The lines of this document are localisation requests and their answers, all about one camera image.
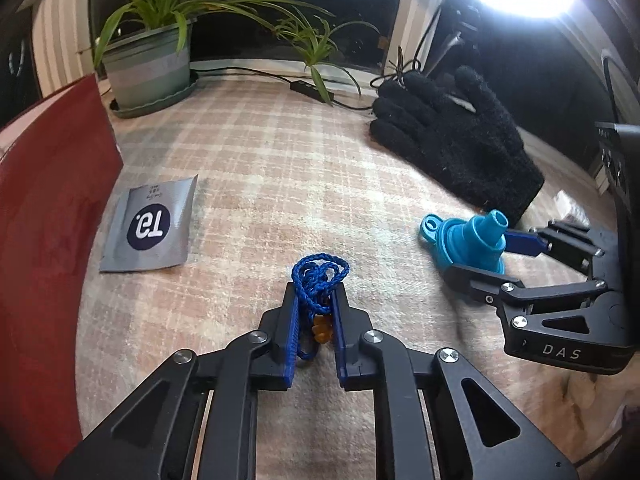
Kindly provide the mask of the potted spider plant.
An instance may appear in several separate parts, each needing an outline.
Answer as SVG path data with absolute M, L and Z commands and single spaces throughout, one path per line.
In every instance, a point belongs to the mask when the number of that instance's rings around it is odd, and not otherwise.
M 126 0 L 96 38 L 93 64 L 105 70 L 119 115 L 147 115 L 192 91 L 190 44 L 200 16 L 239 15 L 269 28 L 262 9 L 285 13 L 295 8 L 331 14 L 300 0 Z

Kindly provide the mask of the small spider plant offshoot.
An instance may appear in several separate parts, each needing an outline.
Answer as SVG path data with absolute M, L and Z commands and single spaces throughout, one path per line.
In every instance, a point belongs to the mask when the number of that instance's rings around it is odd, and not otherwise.
M 317 16 L 321 27 L 317 28 L 306 16 L 297 11 L 288 18 L 281 18 L 273 27 L 274 36 L 287 42 L 301 57 L 311 74 L 314 88 L 319 93 L 320 99 L 326 104 L 332 104 L 333 98 L 330 96 L 326 83 L 320 74 L 319 66 L 331 66 L 343 72 L 356 87 L 358 94 L 361 94 L 360 83 L 349 73 L 347 68 L 331 61 L 331 55 L 338 51 L 337 43 L 332 36 L 339 30 L 348 26 L 361 25 L 380 32 L 373 24 L 366 21 L 349 21 L 336 26 L 331 26 L 325 18 Z

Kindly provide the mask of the red storage box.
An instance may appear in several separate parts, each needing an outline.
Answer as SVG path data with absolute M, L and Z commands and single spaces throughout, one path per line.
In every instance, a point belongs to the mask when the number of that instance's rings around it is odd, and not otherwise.
M 92 75 L 1 131 L 1 432 L 43 479 L 81 439 L 78 312 L 94 237 L 121 171 Z

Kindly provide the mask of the blue silicone funnel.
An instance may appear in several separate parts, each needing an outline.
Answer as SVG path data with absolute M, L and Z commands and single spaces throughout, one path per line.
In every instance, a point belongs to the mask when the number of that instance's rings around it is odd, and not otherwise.
M 502 254 L 506 251 L 508 226 L 508 219 L 497 209 L 469 220 L 444 220 L 428 214 L 420 224 L 419 233 L 440 272 L 458 264 L 503 274 Z

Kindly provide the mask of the grey T9 foil sachet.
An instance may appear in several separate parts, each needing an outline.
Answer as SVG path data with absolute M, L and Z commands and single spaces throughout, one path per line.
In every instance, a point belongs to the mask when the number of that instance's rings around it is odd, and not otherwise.
M 130 188 L 119 199 L 100 262 L 102 273 L 186 263 L 197 177 Z

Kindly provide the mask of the black knit glove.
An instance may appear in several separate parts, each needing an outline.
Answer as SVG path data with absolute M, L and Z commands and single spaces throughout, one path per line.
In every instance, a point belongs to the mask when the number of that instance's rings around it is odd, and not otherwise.
M 544 185 L 511 114 L 469 66 L 454 73 L 468 110 L 416 70 L 378 88 L 375 142 L 425 172 L 465 203 L 497 209 L 513 228 Z

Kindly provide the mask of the black tripod stand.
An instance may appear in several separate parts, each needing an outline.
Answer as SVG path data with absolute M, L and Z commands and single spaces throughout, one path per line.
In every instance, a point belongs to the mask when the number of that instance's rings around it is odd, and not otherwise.
M 480 70 L 482 8 L 476 0 L 444 0 L 423 73 L 436 78 L 467 65 Z

